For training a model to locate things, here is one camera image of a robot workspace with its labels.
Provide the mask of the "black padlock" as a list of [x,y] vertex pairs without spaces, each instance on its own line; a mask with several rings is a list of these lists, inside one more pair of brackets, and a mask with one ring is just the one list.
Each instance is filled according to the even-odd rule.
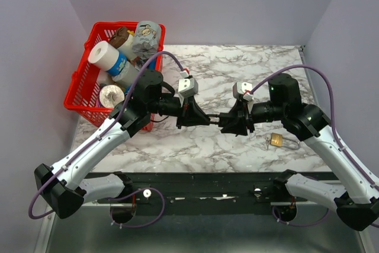
[[210,124],[215,124],[219,127],[224,127],[235,119],[235,116],[230,113],[207,114],[207,117],[210,120]]

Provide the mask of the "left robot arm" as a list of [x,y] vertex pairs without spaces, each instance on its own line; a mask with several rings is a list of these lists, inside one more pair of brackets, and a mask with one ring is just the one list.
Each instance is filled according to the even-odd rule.
[[40,164],[34,177],[40,196],[61,219],[77,212],[84,203],[114,198],[126,202],[131,197],[131,180],[122,173],[102,178],[87,174],[113,149],[131,139],[151,121],[152,114],[176,117],[177,126],[208,126],[209,117],[195,101],[197,81],[181,72],[178,89],[163,80],[156,70],[140,71],[130,89],[102,125],[72,153],[53,165]]

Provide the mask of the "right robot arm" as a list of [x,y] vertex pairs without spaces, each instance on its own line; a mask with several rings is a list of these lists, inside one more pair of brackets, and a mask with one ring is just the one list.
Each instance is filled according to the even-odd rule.
[[236,102],[228,113],[220,115],[222,133],[246,136],[258,123],[280,121],[293,134],[316,152],[341,182],[332,186],[286,170],[272,186],[278,200],[304,198],[336,212],[344,224],[362,231],[378,219],[378,177],[354,154],[333,128],[332,120],[316,105],[302,101],[296,79],[287,73],[268,80],[270,100],[249,102],[248,89],[234,90]]

